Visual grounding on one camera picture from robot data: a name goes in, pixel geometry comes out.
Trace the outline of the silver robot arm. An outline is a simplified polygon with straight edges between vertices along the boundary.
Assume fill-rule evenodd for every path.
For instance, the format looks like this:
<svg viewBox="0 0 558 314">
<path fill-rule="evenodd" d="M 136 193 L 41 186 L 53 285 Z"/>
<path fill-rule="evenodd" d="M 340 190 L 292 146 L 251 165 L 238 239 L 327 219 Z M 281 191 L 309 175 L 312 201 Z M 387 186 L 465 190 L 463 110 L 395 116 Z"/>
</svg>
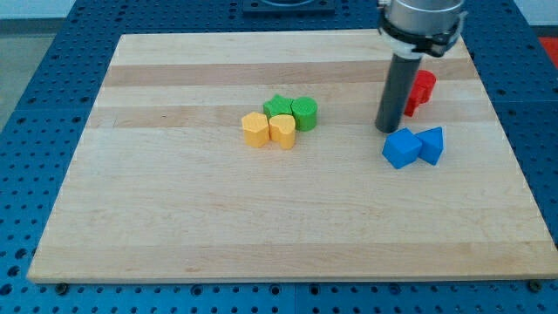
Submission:
<svg viewBox="0 0 558 314">
<path fill-rule="evenodd" d="M 378 30 L 394 55 L 443 57 L 459 39 L 467 12 L 463 0 L 390 0 L 379 5 Z"/>
</svg>

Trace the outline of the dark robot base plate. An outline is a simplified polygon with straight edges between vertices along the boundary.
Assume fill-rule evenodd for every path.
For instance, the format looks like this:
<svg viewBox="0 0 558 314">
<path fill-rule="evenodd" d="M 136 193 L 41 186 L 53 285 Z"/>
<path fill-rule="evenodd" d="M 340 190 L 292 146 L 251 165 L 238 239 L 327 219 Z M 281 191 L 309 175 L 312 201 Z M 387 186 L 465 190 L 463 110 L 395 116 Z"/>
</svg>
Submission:
<svg viewBox="0 0 558 314">
<path fill-rule="evenodd" d="M 335 0 L 242 0 L 244 15 L 333 13 Z"/>
</svg>

